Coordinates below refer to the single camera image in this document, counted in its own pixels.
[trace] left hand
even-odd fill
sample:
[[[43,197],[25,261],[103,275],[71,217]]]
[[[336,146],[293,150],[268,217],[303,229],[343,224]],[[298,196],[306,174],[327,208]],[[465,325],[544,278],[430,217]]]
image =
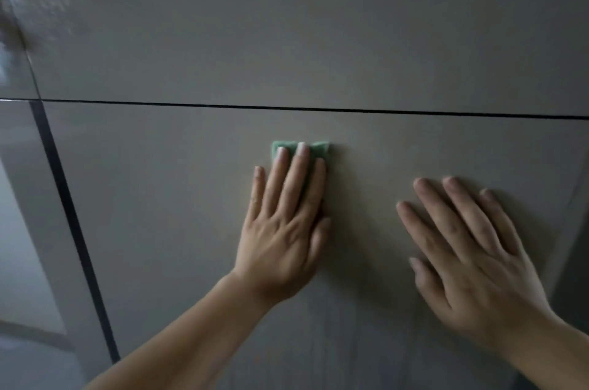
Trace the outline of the left hand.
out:
[[[323,159],[312,166],[309,147],[299,144],[292,163],[279,149],[268,183],[256,167],[252,198],[231,275],[271,307],[297,294],[313,277],[328,239],[330,219],[317,221],[325,189]]]

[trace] green sponge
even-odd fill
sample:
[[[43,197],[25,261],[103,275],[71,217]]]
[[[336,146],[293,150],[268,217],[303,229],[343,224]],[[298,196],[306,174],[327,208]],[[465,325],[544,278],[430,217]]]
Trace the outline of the green sponge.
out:
[[[296,148],[298,146],[298,142],[286,142],[284,140],[276,140],[276,142],[272,142],[272,160],[276,157],[276,152],[278,148],[284,147],[289,150],[289,153],[292,156],[295,155]],[[315,142],[312,145],[309,145],[311,151],[311,162],[310,164],[313,165],[313,161],[316,158],[321,158],[327,161],[328,151],[329,151],[329,142]]]

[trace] glossy gray surface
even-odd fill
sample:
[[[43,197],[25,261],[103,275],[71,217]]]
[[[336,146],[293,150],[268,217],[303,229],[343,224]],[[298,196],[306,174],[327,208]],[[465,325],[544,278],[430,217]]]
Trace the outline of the glossy gray surface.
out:
[[[395,203],[414,199],[415,176],[494,188],[542,268],[589,146],[586,121],[87,103],[47,112],[122,355],[230,270],[253,167],[268,166],[272,140],[333,143],[324,267],[263,320],[219,388],[412,389],[433,376],[445,388],[506,386],[511,370],[436,334]]]
[[[29,103],[0,102],[0,161],[86,378],[111,365]]]
[[[11,0],[0,0],[0,99],[39,98]]]
[[[589,115],[587,0],[15,0],[43,98]]]

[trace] forearm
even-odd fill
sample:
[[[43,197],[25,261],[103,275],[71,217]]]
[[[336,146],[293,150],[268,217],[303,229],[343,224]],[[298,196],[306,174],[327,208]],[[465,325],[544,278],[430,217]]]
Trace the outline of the forearm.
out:
[[[533,324],[508,359],[542,390],[589,388],[589,336],[561,320]]]
[[[88,390],[206,388],[269,306],[232,275]]]

